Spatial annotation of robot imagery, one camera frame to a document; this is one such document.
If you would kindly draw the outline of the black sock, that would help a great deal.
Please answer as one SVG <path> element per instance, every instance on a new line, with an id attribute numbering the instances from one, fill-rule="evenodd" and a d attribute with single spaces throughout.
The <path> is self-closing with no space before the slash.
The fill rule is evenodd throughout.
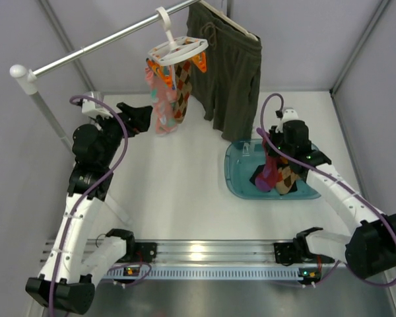
<path id="1" fill-rule="evenodd" d="M 251 175 L 249 181 L 250 181 L 253 185 L 255 185 L 255 182 L 256 182 L 257 177 L 262 173 L 262 171 L 263 171 L 264 168 L 265 168 L 265 165 L 264 165 L 264 164 L 259 165 L 259 166 L 255 169 L 254 173 Z"/>

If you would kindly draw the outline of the maroon striped sock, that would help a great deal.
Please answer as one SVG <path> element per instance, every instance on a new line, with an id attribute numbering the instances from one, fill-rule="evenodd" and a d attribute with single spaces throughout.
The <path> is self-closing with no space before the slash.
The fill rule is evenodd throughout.
<path id="1" fill-rule="evenodd" d="M 261 192 L 269 192 L 273 188 L 275 188 L 275 185 L 277 183 L 277 164 L 279 160 L 269 155 L 270 146 L 265 139 L 263 139 L 262 145 L 265 153 L 265 168 L 263 169 L 262 173 L 257 177 L 255 186 Z"/>

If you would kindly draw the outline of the white round clip hanger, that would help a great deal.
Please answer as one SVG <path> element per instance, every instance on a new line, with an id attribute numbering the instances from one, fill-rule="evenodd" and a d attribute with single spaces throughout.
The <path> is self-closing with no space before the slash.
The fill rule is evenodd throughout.
<path id="1" fill-rule="evenodd" d="M 148 51 L 148 56 L 157 64 L 161 66 L 175 65 L 203 53 L 208 48 L 209 44 L 206 39 L 189 36 L 173 37 L 172 23 L 167 10 L 158 7 L 156 12 L 167 37 L 166 42 Z"/>

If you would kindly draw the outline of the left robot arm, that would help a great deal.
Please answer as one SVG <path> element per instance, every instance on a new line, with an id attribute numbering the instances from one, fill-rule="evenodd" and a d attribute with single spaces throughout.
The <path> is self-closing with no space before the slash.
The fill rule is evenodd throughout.
<path id="1" fill-rule="evenodd" d="M 127 140 L 149 130 L 152 106 L 132 107 L 124 102 L 93 123 L 73 132 L 75 165 L 69 178 L 65 211 L 53 248 L 37 277 L 26 282 L 26 292 L 53 316 L 85 314 L 92 305 L 96 286 L 118 263 L 141 267 L 144 251 L 134 234 L 111 229 L 95 251 L 83 258 L 92 225 L 108 196 L 114 170 L 123 160 Z"/>

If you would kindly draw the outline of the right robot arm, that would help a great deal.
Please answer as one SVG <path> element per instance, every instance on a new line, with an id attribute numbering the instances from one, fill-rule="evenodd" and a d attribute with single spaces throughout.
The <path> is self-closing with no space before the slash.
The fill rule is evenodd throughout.
<path id="1" fill-rule="evenodd" d="M 384 214 L 344 181 L 331 159 L 313 146 L 302 120 L 272 126 L 266 147 L 269 155 L 286 159 L 291 170 L 320 194 L 347 227 L 347 234 L 321 227 L 299 232 L 296 241 L 304 257 L 339 260 L 360 279 L 396 267 L 396 214 Z"/>

